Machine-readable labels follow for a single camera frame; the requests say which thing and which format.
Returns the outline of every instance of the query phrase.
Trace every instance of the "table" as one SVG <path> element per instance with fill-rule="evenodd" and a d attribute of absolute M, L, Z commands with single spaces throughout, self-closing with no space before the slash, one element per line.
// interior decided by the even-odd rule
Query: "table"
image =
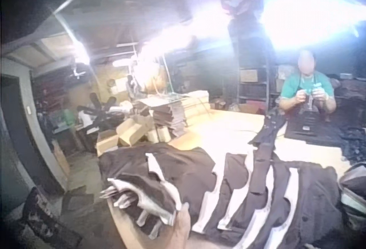
<path fill-rule="evenodd" d="M 172 140 L 169 144 L 180 149 L 188 150 L 203 147 L 210 153 L 215 153 L 213 159 L 221 158 L 224 152 L 247 153 L 248 142 L 256 135 L 264 122 L 264 116 L 256 114 L 235 113 L 221 110 L 211 110 L 209 114 L 197 116 L 188 132 Z M 275 142 L 275 152 L 285 161 L 298 160 L 319 163 L 323 167 L 333 166 L 340 178 L 350 167 L 348 161 L 341 161 L 341 149 L 308 145 L 305 141 L 286 139 L 285 128 L 279 130 Z M 135 227 L 128 215 L 114 209 L 108 201 L 111 215 L 128 249 L 163 249 L 170 239 L 171 229 L 164 227 L 156 240 L 150 240 L 138 227 Z M 187 249 L 218 249 L 228 248 L 203 240 L 199 235 L 191 234 Z"/>

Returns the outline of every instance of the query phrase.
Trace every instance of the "concrete floor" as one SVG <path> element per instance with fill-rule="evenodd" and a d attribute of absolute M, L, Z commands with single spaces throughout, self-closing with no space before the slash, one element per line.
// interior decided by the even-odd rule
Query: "concrete floor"
<path fill-rule="evenodd" d="M 99 198 L 102 181 L 97 156 L 76 153 L 67 157 L 67 161 L 70 164 L 68 191 L 86 186 L 85 194 L 93 194 L 94 202 L 77 210 L 63 211 L 62 222 L 83 237 L 79 248 L 124 249 L 107 202 Z"/>

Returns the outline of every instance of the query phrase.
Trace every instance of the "person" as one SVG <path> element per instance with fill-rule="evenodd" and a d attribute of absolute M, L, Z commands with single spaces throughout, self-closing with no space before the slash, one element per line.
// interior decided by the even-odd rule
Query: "person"
<path fill-rule="evenodd" d="M 280 108 L 285 112 L 305 103 L 310 95 L 315 105 L 330 114 L 336 109 L 334 91 L 329 78 L 315 71 L 315 55 L 309 50 L 302 50 L 299 56 L 299 72 L 289 76 L 283 85 Z"/>
<path fill-rule="evenodd" d="M 185 249 L 190 232 L 189 204 L 184 203 L 176 216 L 170 241 L 165 249 Z"/>

